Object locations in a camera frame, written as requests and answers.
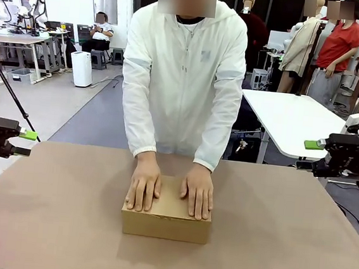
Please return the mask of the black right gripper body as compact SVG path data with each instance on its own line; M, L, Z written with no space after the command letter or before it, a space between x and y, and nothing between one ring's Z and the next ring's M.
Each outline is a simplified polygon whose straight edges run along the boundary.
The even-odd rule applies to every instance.
M359 135L331 134L316 142L319 149L327 151L325 158L312 163L315 177L340 177L345 170L359 175Z

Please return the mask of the person's left hand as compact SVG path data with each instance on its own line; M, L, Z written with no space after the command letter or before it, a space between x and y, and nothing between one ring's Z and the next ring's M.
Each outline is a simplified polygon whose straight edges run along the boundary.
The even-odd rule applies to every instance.
M213 209L213 181L211 171L193 163L180 188L180 197L187 199L188 215L196 220L207 220Z

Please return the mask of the person's right hand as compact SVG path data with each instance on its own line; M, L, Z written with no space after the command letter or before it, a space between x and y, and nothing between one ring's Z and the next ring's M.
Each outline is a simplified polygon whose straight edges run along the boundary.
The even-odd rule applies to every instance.
M155 152L143 152L137 155L137 165L131 178L131 184L125 202L129 210L149 211L154 199L160 198L161 172Z

